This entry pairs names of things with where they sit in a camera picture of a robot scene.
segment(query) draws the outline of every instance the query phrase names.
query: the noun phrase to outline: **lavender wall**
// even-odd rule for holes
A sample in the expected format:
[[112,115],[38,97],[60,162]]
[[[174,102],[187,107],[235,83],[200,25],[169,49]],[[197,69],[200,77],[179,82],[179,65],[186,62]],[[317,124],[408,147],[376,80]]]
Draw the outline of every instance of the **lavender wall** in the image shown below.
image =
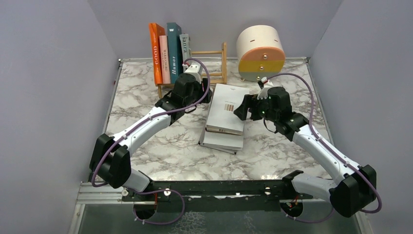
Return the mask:
[[375,234],[412,232],[412,9],[411,0],[344,0],[310,59],[334,143],[377,170]]
[[217,50],[247,27],[268,24],[280,35],[288,57],[313,54],[342,0],[88,0],[120,58],[151,58],[149,22],[177,22],[193,50]]
[[0,233],[67,233],[117,64],[85,0],[0,1]]

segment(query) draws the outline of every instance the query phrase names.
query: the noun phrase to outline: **stack of books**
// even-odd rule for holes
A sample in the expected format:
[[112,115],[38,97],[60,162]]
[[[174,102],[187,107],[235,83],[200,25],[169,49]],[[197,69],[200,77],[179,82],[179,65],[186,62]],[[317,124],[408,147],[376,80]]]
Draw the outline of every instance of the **stack of books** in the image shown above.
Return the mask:
[[236,154],[244,146],[244,122],[233,111],[249,89],[217,84],[209,106],[206,125],[201,133],[201,146]]
[[181,27],[176,23],[167,23],[166,32],[159,24],[150,23],[149,33],[155,84],[174,84],[184,72],[183,61],[191,57],[189,35],[182,34]]

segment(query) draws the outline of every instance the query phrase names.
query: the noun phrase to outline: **book cover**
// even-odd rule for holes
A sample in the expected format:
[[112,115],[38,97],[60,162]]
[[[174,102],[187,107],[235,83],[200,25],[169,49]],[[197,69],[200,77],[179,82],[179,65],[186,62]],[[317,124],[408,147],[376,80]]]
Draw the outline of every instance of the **book cover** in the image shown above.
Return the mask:
[[225,84],[217,84],[206,119],[206,130],[242,135],[244,122],[233,111],[237,109],[249,89]]
[[153,80],[155,84],[162,84],[159,36],[165,35],[165,29],[157,23],[149,23],[149,33],[152,43]]
[[185,61],[187,58],[192,57],[191,49],[189,47],[189,43],[191,38],[188,34],[181,34],[179,35],[179,39],[181,40],[181,48],[182,48],[182,61]]
[[182,33],[181,27],[176,23],[167,23],[168,31],[168,51],[170,81],[172,84],[178,79],[179,74],[184,72],[182,67],[182,49],[179,35]]
[[170,84],[168,36],[159,36],[159,44],[161,48],[162,82]]

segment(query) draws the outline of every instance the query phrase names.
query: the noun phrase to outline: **white marble surface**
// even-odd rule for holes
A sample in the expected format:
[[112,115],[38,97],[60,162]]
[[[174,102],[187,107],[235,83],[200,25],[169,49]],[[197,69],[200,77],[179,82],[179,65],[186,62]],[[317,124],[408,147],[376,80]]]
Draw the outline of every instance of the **white marble surface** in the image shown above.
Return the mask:
[[[210,72],[220,70],[217,62],[205,62],[205,65]],[[228,61],[228,84],[248,87],[252,94],[258,93],[256,83],[240,80],[237,66],[237,61]],[[313,87],[304,61],[286,62],[283,72],[303,76]],[[293,110],[307,117],[310,96],[305,85],[294,77],[284,76],[272,81],[290,93]],[[107,133],[111,135],[126,129],[147,114],[157,100],[152,62],[124,63]],[[296,169],[313,176],[328,177],[304,150],[284,136],[267,131],[262,121],[247,120],[244,148],[236,155],[199,146],[207,109],[207,104],[199,105],[195,112],[158,132],[132,155],[132,167],[154,180],[276,179]],[[313,124],[328,137],[318,104],[314,116]],[[271,123],[268,127],[275,129]]]

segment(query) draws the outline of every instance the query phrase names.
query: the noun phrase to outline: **wooden leg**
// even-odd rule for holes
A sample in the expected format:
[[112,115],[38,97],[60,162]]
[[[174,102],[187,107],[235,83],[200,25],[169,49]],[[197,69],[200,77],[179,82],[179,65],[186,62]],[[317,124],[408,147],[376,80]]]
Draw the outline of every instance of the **wooden leg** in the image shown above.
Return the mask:
[[162,87],[160,85],[158,85],[158,96],[162,98]]
[[222,78],[226,84],[226,42],[222,43]]

